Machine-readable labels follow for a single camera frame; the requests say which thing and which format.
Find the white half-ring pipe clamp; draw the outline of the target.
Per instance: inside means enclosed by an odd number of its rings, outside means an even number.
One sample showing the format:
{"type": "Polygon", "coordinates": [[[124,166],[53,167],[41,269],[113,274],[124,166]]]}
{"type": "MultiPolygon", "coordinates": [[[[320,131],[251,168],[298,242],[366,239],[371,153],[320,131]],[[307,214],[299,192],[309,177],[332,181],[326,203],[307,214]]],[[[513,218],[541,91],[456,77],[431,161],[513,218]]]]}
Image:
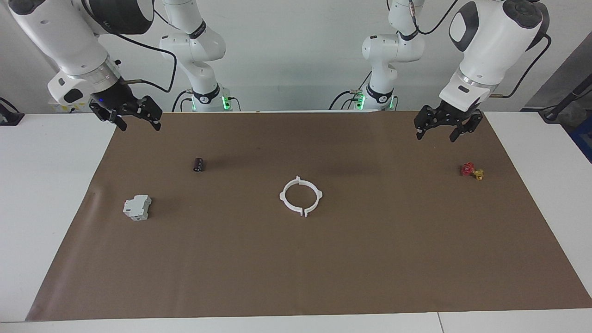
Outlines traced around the white half-ring pipe clamp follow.
{"type": "Polygon", "coordinates": [[[300,215],[300,217],[304,217],[304,208],[303,207],[298,207],[298,206],[294,206],[288,199],[287,199],[287,192],[288,190],[295,185],[300,185],[300,181],[302,179],[300,178],[299,175],[296,175],[296,177],[290,181],[288,181],[288,183],[286,183],[283,187],[283,191],[280,192],[279,194],[279,199],[284,203],[284,205],[290,210],[290,211],[294,211],[296,213],[298,213],[300,215]]]}
{"type": "Polygon", "coordinates": [[[323,192],[315,184],[311,183],[310,181],[304,180],[304,179],[299,179],[298,185],[308,187],[315,194],[315,202],[309,207],[302,208],[301,216],[306,218],[306,217],[308,217],[309,213],[311,213],[312,211],[315,211],[315,209],[319,205],[320,200],[323,198],[323,192]]]}

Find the red and yellow valve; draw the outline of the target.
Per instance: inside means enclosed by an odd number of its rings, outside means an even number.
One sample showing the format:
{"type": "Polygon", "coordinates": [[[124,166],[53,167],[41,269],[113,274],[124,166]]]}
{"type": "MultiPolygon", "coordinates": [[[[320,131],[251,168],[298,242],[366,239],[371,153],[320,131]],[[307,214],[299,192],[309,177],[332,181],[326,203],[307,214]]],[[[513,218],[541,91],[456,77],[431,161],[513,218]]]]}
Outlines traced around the red and yellow valve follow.
{"type": "Polygon", "coordinates": [[[467,162],[461,166],[460,173],[463,176],[470,176],[476,180],[483,180],[484,170],[478,169],[472,162],[467,162]]]}

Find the white circuit breaker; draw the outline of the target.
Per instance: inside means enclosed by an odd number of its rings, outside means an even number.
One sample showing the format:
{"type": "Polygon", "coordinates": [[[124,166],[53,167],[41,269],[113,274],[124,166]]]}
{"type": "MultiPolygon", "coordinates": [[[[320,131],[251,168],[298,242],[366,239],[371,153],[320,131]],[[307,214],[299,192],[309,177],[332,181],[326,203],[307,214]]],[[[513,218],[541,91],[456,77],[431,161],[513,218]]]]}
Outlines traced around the white circuit breaker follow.
{"type": "Polygon", "coordinates": [[[148,195],[135,195],[132,199],[125,200],[123,213],[132,221],[145,221],[148,219],[148,210],[152,199],[148,195]]]}

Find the black tripod stand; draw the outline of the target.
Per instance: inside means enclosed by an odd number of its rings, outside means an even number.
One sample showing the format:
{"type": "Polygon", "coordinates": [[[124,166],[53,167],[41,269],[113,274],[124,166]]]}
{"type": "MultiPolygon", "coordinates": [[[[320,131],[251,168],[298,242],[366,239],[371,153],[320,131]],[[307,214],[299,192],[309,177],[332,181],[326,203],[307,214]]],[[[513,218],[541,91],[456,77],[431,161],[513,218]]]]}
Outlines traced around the black tripod stand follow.
{"type": "Polygon", "coordinates": [[[545,123],[557,123],[557,118],[574,101],[582,99],[588,93],[592,93],[592,73],[580,82],[566,97],[558,104],[539,110],[539,115],[545,123]]]}

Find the grey partition panel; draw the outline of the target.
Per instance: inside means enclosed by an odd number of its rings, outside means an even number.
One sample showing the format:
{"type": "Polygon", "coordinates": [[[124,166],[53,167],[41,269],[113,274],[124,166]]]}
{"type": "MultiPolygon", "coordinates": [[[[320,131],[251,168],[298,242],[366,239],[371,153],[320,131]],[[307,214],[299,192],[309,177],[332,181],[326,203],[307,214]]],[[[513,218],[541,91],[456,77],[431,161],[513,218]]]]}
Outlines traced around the grey partition panel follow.
{"type": "Polygon", "coordinates": [[[521,112],[537,111],[560,103],[590,74],[592,74],[592,32],[541,86],[521,112]]]}

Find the brown paper mat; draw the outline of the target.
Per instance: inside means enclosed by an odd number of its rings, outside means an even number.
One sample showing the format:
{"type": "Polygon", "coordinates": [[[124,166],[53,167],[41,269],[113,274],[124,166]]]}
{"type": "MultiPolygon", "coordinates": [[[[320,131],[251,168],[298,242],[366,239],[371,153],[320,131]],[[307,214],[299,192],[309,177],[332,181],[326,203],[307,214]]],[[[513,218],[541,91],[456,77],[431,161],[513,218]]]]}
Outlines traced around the brown paper mat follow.
{"type": "Polygon", "coordinates": [[[418,141],[414,116],[127,118],[27,320],[592,308],[489,121],[418,141]],[[323,192],[306,218],[279,199],[296,175],[323,192]]]}

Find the white wall socket box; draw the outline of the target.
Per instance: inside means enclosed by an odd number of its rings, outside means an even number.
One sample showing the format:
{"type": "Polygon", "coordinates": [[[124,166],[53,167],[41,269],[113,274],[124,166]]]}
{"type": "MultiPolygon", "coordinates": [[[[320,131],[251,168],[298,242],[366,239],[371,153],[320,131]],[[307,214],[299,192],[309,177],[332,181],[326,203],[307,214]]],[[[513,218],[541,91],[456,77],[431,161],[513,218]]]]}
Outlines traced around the white wall socket box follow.
{"type": "Polygon", "coordinates": [[[47,103],[51,107],[53,112],[57,113],[76,114],[92,112],[88,103],[74,103],[68,105],[61,105],[54,99],[49,99],[47,103]]]}

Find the black clamp mount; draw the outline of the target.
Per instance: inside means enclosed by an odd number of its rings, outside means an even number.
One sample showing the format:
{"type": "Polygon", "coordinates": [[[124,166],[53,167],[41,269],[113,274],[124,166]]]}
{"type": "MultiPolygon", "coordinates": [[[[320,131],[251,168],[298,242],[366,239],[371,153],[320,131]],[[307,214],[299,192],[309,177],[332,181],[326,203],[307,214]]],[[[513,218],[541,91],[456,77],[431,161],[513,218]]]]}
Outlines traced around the black clamp mount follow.
{"type": "Polygon", "coordinates": [[[24,116],[10,101],[0,97],[0,126],[17,126],[24,116]]]}

